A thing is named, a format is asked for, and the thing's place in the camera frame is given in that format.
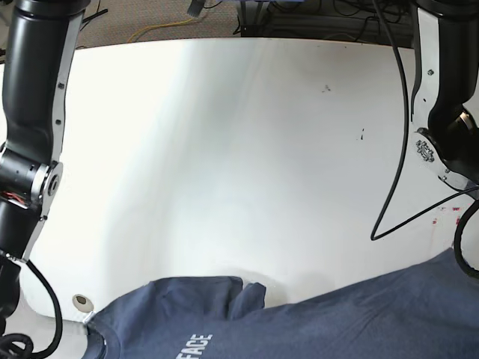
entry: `white tabletop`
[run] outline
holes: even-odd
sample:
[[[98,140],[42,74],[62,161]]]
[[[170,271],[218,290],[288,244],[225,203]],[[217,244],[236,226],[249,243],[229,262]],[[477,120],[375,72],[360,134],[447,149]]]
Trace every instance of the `white tabletop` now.
[[[402,54],[412,87],[414,54]],[[388,47],[224,39],[78,51],[65,174],[31,259],[75,321],[85,314],[74,295],[98,311],[161,277],[237,275],[265,284],[275,305],[424,261],[450,245],[471,200],[369,240],[402,106]],[[450,193],[408,156],[382,229]],[[21,281],[29,305],[52,315],[27,270]]]

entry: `t-shirt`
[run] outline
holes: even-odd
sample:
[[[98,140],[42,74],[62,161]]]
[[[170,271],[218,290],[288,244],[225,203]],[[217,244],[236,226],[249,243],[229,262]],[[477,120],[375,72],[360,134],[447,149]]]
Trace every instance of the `t-shirt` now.
[[[222,277],[140,288],[95,316],[92,338],[106,350],[98,340],[85,359],[479,358],[479,283],[452,250],[298,304],[263,309],[264,288],[241,286]]]

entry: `black wire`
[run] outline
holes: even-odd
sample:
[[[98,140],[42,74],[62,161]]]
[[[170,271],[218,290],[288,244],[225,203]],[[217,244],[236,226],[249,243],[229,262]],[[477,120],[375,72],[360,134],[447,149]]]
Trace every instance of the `black wire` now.
[[[214,4],[213,6],[203,6],[203,9],[214,9],[215,7],[221,5],[223,1],[218,2],[217,4]]]
[[[399,69],[401,85],[403,88],[403,106],[404,106],[403,146],[401,148],[399,164],[397,165],[396,175],[394,176],[394,180],[392,181],[391,189],[389,190],[388,196],[386,197],[386,201],[384,202],[384,205],[382,206],[381,212],[379,213],[376,223],[374,224],[373,231],[371,232],[371,237],[370,237],[371,241],[376,241],[377,239],[380,239],[384,237],[385,235],[383,233],[376,236],[376,232],[377,232],[377,229],[379,228],[379,225],[381,224],[382,218],[384,217],[386,210],[388,209],[392,196],[394,192],[396,191],[397,183],[399,182],[401,172],[403,171],[404,161],[406,160],[407,139],[409,135],[409,95],[407,92],[406,73],[404,71],[403,61],[399,53],[399,48],[397,47],[397,44],[396,44],[396,40],[394,39],[394,35],[391,33],[391,29],[389,28],[388,21],[384,17],[384,14],[382,13],[382,10],[378,5],[377,0],[373,0],[373,4],[374,4],[374,7],[376,8],[378,17],[381,20],[381,23],[384,26],[384,29],[386,30],[386,34],[388,35],[389,42],[391,42],[392,50],[394,52],[394,57],[396,58],[397,68]]]
[[[271,5],[273,7],[276,7],[278,10],[280,10],[281,12],[283,13],[292,13],[294,12],[298,7],[300,7],[302,4],[302,2],[298,2],[297,4],[295,4],[294,6],[292,7],[284,7],[284,6],[281,6],[280,4],[278,4],[278,2],[276,1],[273,1],[271,2]]]
[[[381,37],[381,23],[378,21],[377,22],[377,36],[376,36],[376,42],[379,42],[378,37]]]
[[[316,13],[320,13],[322,9],[323,9],[323,0],[320,0],[320,6],[318,6]]]
[[[50,345],[41,352],[33,353],[33,342],[31,338],[24,334],[8,334],[0,337],[0,358],[1,359],[44,359],[53,354],[58,348],[63,333],[63,319],[61,317],[61,308],[58,298],[45,277],[35,267],[32,261],[28,261],[27,267],[43,284],[50,298],[52,299],[55,312],[55,334]],[[23,343],[24,348],[20,348],[15,343]]]
[[[233,31],[233,35],[239,34],[241,32],[241,21],[240,17],[238,16],[238,27],[235,31]]]
[[[366,11],[368,13],[377,13],[377,10],[376,10],[375,7],[368,7],[367,5],[359,4],[358,2],[352,2],[352,1],[349,1],[349,0],[338,0],[338,1],[341,1],[341,2],[343,2],[345,4],[348,4],[352,7],[355,7],[356,9]],[[387,9],[384,9],[382,12],[387,13],[388,15],[399,16],[399,13],[394,12],[394,11],[390,11],[390,10],[387,10]]]
[[[397,6],[397,11],[398,12],[397,12],[396,20],[395,21],[388,20],[388,22],[390,22],[391,24],[397,24],[403,18],[403,9],[400,7],[399,4],[395,4],[392,1],[386,1],[385,4],[384,4],[384,7],[382,8],[382,12],[384,13],[385,11],[387,11],[387,8],[390,7],[390,6]]]
[[[98,11],[100,11],[100,5],[101,5],[101,3],[102,3],[102,0],[98,0],[98,6],[97,6],[97,12],[96,12],[96,13],[98,13]],[[88,21],[87,23],[85,23],[85,24],[82,26],[82,28],[80,28],[80,32],[82,32],[83,29],[86,28],[86,27],[88,26],[88,24],[90,24],[90,22],[91,22],[91,20]]]
[[[443,203],[446,203],[448,202],[449,200],[453,200],[454,198],[456,197],[459,197],[459,196],[462,196],[463,194],[467,194],[467,193],[470,193],[470,192],[473,192],[473,191],[479,191],[479,186],[477,187],[472,187],[472,188],[468,188],[468,189],[465,189],[464,191],[459,191],[455,194],[452,194],[451,196],[445,198],[444,200],[440,200],[439,202],[437,203],[434,203],[432,206],[429,206],[427,207],[426,209],[420,211],[419,213],[413,215],[412,217],[406,219],[404,222],[398,224],[396,227],[393,227],[391,228],[390,230],[386,230],[384,233],[382,234],[379,234],[378,236],[374,237],[374,239],[372,238],[373,237],[373,234],[375,232],[373,232],[373,234],[371,234],[371,239],[373,241],[377,240],[377,239],[381,239],[383,237],[386,237],[387,235],[393,233],[394,231],[396,230],[399,230],[401,227],[404,227],[406,224],[408,224],[409,222],[412,222],[414,221],[416,218],[419,218],[421,217],[423,214],[425,213],[428,213],[430,210],[432,209],[435,209],[437,206],[441,206]]]
[[[372,20],[372,19],[376,19],[376,18],[375,18],[374,16],[368,16],[368,17],[366,18],[366,20],[364,21],[364,24],[363,24],[362,27],[361,27],[361,30],[360,30],[358,36],[356,36],[356,38],[354,39],[354,42],[355,42],[355,43],[358,42],[358,40],[362,37],[362,35],[363,35],[364,32],[366,31],[367,22],[368,22],[369,20]]]
[[[60,308],[60,303],[58,302],[58,298],[53,291],[53,288],[50,286],[46,278],[40,273],[40,271],[35,267],[32,261],[27,262],[27,267],[30,268],[31,272],[35,274],[35,276],[38,278],[38,280],[43,284],[45,287],[46,291],[48,292],[50,298],[52,299],[53,303],[53,311],[55,313],[55,334],[53,335],[53,340],[50,343],[50,345],[45,349],[42,350],[41,352],[38,353],[33,353],[31,355],[31,359],[44,359],[49,357],[50,355],[53,354],[55,350],[57,350],[58,345],[60,344],[61,341],[61,335],[63,333],[63,319],[61,317],[61,308]]]
[[[93,15],[87,16],[82,20],[82,24],[85,24],[86,22],[90,22],[95,20],[97,17],[102,16],[104,14],[108,13],[108,9],[103,9],[101,11],[97,11]]]
[[[461,247],[461,242],[463,241],[463,231],[467,225],[469,219],[478,211],[479,209],[479,200],[475,200],[474,203],[464,212],[464,215],[459,220],[457,224],[456,233],[454,234],[454,256],[456,257],[456,262],[459,267],[466,273],[469,277],[479,279],[479,271],[472,268],[463,256],[463,249]]]
[[[342,16],[354,16],[354,15],[356,15],[359,11],[361,11],[360,9],[358,9],[358,10],[356,10],[355,13],[341,13],[341,12],[338,10],[338,8],[336,7],[336,0],[332,0],[332,7],[335,9],[335,11],[336,11],[337,13],[339,13],[339,14],[342,15]]]

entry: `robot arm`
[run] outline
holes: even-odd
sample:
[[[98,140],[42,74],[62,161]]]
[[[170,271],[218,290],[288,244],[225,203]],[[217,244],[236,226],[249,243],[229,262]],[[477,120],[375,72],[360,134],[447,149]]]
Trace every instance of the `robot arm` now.
[[[65,93],[89,2],[17,0],[13,10],[0,152],[0,334],[19,300],[14,262],[28,261],[61,181]]]
[[[478,81],[479,1],[418,0],[412,20],[413,143],[441,181],[458,191],[471,188],[479,184],[479,132],[464,103]]]

